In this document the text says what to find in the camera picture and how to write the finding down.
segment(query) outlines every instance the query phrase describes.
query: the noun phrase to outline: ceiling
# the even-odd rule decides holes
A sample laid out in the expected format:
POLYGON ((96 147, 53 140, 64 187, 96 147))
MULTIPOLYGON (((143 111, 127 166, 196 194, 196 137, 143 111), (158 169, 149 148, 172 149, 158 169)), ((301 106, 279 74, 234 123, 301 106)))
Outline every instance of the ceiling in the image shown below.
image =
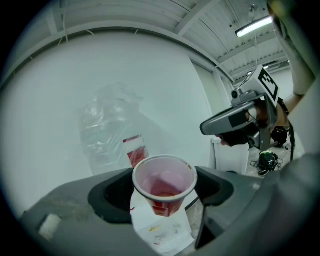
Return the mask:
POLYGON ((273 69, 287 66, 272 24, 241 38, 235 34, 267 15, 266 0, 57 0, 39 13, 21 35, 6 73, 13 73, 46 45, 61 38, 64 43, 66 32, 72 35, 121 27, 180 41, 210 59, 236 84, 257 64, 273 69), (249 15, 252 5, 256 7, 254 16, 249 15))

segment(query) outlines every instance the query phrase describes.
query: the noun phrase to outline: plastic cup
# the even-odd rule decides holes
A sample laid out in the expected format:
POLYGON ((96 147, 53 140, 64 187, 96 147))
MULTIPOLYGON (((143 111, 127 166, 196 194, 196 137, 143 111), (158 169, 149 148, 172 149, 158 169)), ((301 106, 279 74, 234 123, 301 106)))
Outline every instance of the plastic cup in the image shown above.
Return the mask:
POLYGON ((142 160, 133 170, 133 184, 156 215, 169 217, 177 212, 194 190, 196 169, 179 157, 158 155, 142 160))

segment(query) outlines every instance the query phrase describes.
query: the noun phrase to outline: cup rim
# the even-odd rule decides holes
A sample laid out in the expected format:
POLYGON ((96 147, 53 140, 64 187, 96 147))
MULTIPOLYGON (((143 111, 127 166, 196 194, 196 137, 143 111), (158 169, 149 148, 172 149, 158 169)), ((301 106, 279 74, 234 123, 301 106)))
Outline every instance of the cup rim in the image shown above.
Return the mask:
POLYGON ((159 154, 159 155, 155 155, 155 156, 150 156, 150 157, 147 157, 146 159, 140 161, 133 169, 133 173, 132 173, 132 181, 133 181, 133 184, 134 184, 134 187, 136 188, 136 190, 142 195, 144 196, 145 198, 149 199, 149 200, 152 200, 152 201, 156 201, 156 202, 165 202, 165 203, 168 203, 168 202, 175 202, 175 201, 178 201, 178 200, 181 200, 181 199, 184 199, 187 195, 189 195, 193 190, 194 188, 196 187, 196 184, 197 184, 197 181, 198 181, 198 173, 197 173, 197 170, 194 166, 192 166, 191 164, 189 164, 187 161, 183 160, 182 158, 180 157, 177 157, 177 156, 174 156, 174 155, 170 155, 170 154, 159 154), (146 162, 149 162, 153 159, 156 159, 156 158, 174 158, 174 159, 178 159, 180 161, 182 161, 183 163, 185 163, 187 166, 189 166, 194 174, 194 179, 193 179, 193 182, 192 184, 190 185, 190 187, 180 193, 180 194, 177 194, 177 195, 174 195, 174 196, 168 196, 168 197, 161 197, 161 196, 156 196, 156 195, 153 195, 153 194, 150 194, 150 193, 147 193, 145 192, 139 185, 138 185, 138 182, 136 181, 136 172, 137 170, 139 169, 139 167, 143 164, 145 164, 146 162))

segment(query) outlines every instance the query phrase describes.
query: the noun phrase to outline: clear plastic bag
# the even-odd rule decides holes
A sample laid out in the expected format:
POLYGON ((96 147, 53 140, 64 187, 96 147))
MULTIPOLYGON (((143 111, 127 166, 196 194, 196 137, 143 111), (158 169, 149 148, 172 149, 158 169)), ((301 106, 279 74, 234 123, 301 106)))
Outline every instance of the clear plastic bag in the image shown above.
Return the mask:
POLYGON ((134 167, 148 157, 139 131, 143 100, 122 83, 100 89, 79 111, 83 151, 95 175, 134 167))

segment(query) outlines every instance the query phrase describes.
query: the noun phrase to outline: ceiling light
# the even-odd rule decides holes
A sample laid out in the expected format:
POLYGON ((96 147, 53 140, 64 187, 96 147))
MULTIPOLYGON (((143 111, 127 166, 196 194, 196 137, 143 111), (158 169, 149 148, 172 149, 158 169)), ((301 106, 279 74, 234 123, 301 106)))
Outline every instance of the ceiling light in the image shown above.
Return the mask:
POLYGON ((252 31, 255 31, 265 25, 271 24, 272 18, 270 16, 263 17, 261 19, 257 19, 254 22, 238 29, 235 34, 238 38, 243 37, 246 34, 249 34, 252 31))

